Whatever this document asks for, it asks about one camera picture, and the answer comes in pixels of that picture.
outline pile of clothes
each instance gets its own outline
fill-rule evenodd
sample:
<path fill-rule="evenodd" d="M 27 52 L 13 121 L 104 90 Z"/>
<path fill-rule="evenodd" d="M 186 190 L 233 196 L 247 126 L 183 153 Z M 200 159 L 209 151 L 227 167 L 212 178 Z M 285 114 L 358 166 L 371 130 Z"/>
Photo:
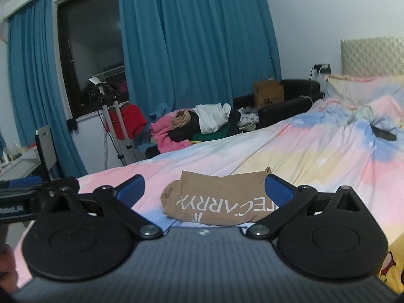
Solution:
<path fill-rule="evenodd" d="M 256 124 L 259 122 L 257 108 L 250 106 L 242 107 L 238 112 L 241 114 L 241 117 L 237 126 L 245 131 L 255 130 Z"/>
<path fill-rule="evenodd" d="M 229 104 L 198 105 L 168 113 L 150 125 L 151 141 L 166 153 L 241 133 L 241 114 Z"/>

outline paper bag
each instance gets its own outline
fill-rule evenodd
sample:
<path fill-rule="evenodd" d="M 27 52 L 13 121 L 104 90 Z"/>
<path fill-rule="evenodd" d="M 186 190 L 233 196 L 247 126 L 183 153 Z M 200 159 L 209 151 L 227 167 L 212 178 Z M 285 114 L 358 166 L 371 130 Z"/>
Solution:
<path fill-rule="evenodd" d="M 283 86 L 274 79 L 254 83 L 255 107 L 260 109 L 265 105 L 283 101 Z"/>

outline wall socket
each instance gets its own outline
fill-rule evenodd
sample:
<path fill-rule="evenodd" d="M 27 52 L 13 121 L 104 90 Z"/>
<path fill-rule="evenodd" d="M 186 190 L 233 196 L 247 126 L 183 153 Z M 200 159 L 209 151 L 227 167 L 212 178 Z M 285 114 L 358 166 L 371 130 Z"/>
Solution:
<path fill-rule="evenodd" d="M 331 74 L 330 64 L 315 64 L 313 68 L 316 70 L 317 74 Z"/>

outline hand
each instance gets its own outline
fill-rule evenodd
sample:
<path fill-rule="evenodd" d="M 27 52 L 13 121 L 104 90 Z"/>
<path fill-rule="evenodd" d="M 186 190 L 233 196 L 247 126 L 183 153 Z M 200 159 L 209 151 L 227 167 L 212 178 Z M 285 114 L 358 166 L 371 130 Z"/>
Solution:
<path fill-rule="evenodd" d="M 0 278 L 0 287 L 9 294 L 17 291 L 18 274 L 15 270 L 13 249 L 9 245 L 6 245 L 5 254 L 0 255 L 0 273 L 1 272 L 6 273 L 6 275 Z"/>

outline white cable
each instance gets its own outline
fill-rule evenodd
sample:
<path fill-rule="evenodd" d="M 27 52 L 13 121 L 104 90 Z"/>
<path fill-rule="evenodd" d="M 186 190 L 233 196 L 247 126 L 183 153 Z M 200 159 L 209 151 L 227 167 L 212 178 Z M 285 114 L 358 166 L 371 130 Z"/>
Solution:
<path fill-rule="evenodd" d="M 318 70 L 318 76 L 319 76 L 319 77 L 321 77 L 321 69 L 323 68 L 323 66 L 324 66 L 324 65 L 321 65 L 321 66 L 320 66 L 320 69 Z M 325 100 L 325 97 L 326 97 L 327 82 L 328 82 L 328 80 L 326 80 L 326 87 L 325 87 L 324 92 L 323 92 L 323 100 Z"/>
<path fill-rule="evenodd" d="M 323 100 L 325 100 L 325 98 L 326 98 L 326 92 L 327 92 L 327 88 L 328 88 L 328 78 L 325 81 L 326 81 L 326 87 L 324 88 Z"/>
<path fill-rule="evenodd" d="M 299 98 L 307 98 L 307 99 L 310 99 L 310 101 L 312 102 L 312 105 L 313 105 L 313 99 L 312 99 L 311 97 L 309 97 L 309 96 L 299 96 Z"/>

